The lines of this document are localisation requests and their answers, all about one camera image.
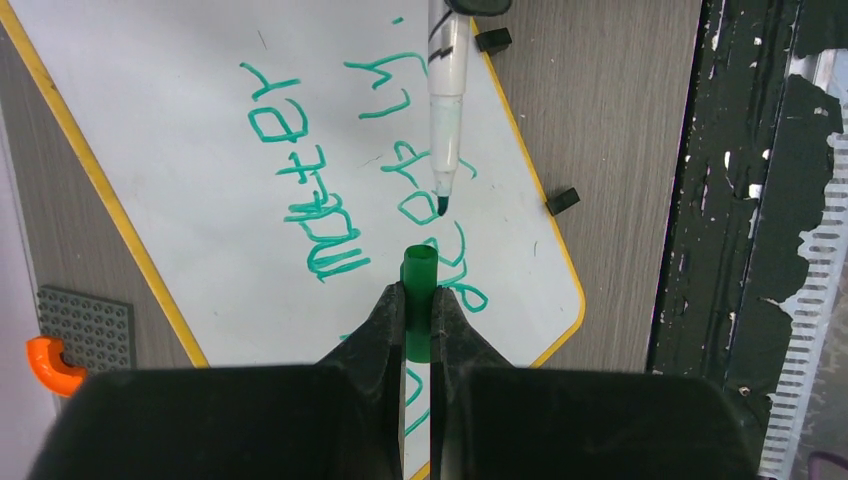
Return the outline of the green whiteboard marker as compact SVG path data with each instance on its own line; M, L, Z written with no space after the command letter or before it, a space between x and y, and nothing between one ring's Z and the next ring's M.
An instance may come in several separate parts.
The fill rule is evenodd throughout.
M437 214L448 210L460 160L463 97L466 92L471 18L446 1L428 3L428 92L430 162Z

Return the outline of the green marker cap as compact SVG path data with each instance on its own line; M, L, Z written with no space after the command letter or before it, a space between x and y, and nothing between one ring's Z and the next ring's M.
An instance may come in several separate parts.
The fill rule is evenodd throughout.
M418 244L404 252L400 280L404 290L406 357L418 364L430 362L431 314L437 289L438 252Z

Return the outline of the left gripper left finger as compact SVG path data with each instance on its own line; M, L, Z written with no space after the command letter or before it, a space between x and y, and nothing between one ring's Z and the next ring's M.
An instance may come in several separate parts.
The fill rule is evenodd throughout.
M404 307L388 285L318 362L125 370L82 383L33 479L399 479Z

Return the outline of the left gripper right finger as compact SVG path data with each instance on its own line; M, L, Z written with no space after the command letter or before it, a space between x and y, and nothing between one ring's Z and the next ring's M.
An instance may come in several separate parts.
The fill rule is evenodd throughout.
M694 378L520 368L467 321L432 306L434 479L753 479L721 392Z

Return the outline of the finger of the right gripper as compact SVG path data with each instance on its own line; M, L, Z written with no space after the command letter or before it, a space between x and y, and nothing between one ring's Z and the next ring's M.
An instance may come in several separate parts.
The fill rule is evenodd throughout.
M448 8L460 15L472 17L497 17L507 13L512 0L445 0Z

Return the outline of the yellow framed whiteboard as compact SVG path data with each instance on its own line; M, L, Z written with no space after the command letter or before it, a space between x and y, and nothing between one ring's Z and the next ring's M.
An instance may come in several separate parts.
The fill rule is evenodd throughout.
M404 250L510 362L585 296L471 19L460 160L437 214L430 1L5 1L1 22L192 363L312 363Z

